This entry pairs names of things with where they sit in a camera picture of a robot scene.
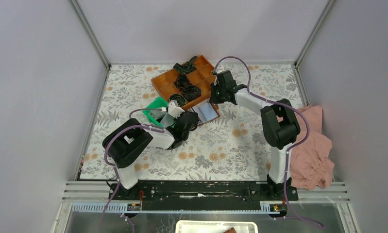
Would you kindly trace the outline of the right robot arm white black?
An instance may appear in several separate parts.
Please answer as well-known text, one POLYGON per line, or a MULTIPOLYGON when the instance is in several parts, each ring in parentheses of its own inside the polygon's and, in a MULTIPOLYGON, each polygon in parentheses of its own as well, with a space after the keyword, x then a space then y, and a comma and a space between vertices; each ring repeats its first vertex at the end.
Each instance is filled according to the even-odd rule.
POLYGON ((271 146, 271 168, 266 193, 273 200, 285 193, 285 185, 290 180, 289 164, 291 147, 301 132, 294 108, 287 99, 271 101, 250 92, 244 84, 237 84, 229 70, 217 73, 216 82, 211 84, 210 102, 215 104, 230 102, 244 107, 261 118, 263 136, 271 146))

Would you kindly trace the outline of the green plastic card box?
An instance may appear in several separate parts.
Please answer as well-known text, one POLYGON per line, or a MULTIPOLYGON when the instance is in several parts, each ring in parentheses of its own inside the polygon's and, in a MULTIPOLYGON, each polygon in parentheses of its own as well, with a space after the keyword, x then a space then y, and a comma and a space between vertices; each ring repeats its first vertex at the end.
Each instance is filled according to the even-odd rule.
POLYGON ((175 124, 175 119, 166 111, 160 109, 167 107, 168 102, 161 97, 157 97, 152 103, 147 106, 147 110, 143 110, 144 115, 152 125, 162 128, 170 127, 175 124))

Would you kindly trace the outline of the brown leather card holder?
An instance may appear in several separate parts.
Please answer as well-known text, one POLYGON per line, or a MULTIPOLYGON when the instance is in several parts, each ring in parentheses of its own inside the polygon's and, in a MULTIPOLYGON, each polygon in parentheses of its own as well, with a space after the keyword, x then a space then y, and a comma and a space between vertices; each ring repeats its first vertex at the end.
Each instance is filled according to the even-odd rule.
POLYGON ((206 124, 220 117, 218 106, 209 102, 204 102, 193 107, 193 111, 198 114, 199 125, 206 124))

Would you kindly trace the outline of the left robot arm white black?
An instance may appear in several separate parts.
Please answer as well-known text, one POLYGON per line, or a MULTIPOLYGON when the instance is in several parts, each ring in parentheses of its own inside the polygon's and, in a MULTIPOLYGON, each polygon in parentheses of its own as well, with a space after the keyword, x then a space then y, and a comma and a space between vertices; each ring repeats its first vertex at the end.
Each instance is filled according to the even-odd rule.
POLYGON ((164 118, 170 118, 169 123, 164 128, 142 124, 131 117, 102 142, 104 160, 114 168, 117 182, 121 185, 120 193, 128 200, 138 195, 138 175, 134 163, 142 152, 147 147, 173 150, 181 146, 200 120, 196 112, 184 110, 174 100, 166 107, 147 110, 164 113, 164 118))

